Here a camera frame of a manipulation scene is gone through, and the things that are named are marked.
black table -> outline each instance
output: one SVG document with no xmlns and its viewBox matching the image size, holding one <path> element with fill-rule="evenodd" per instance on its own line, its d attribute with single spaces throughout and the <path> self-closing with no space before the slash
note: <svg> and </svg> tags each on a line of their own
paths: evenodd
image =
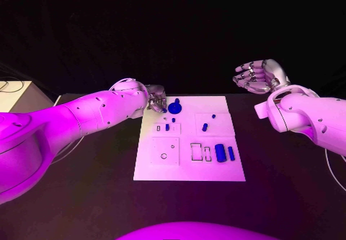
<svg viewBox="0 0 346 240">
<path fill-rule="evenodd" d="M 59 104 L 79 96 L 65 94 Z M 266 97 L 226 95 L 246 182 L 134 181 L 141 118 L 128 119 L 86 136 L 31 190 L 0 205 L 0 239 L 112 240 L 176 221 L 281 239 L 346 239 L 346 192 L 324 149 L 258 119 Z M 334 153 L 328 159 L 346 184 L 346 163 Z"/>
</svg>

blue object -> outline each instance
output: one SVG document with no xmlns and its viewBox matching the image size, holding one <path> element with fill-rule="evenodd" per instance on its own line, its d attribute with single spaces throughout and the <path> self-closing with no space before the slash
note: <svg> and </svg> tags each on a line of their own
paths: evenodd
<svg viewBox="0 0 346 240">
<path fill-rule="evenodd" d="M 216 159 L 219 163 L 223 163 L 226 161 L 226 152 L 223 144 L 215 145 L 215 152 L 216 152 Z"/>
<path fill-rule="evenodd" d="M 203 124 L 203 128 L 202 128 L 202 131 L 204 132 L 207 130 L 207 124 L 204 123 Z"/>
<path fill-rule="evenodd" d="M 232 149 L 230 146 L 227 147 L 227 153 L 229 153 L 230 161 L 233 161 L 235 160 L 235 153 L 233 153 L 233 149 Z"/>
<path fill-rule="evenodd" d="M 171 114 L 178 114 L 181 112 L 181 105 L 178 103 L 178 99 L 174 99 L 174 102 L 167 106 L 167 111 Z"/>
</svg>

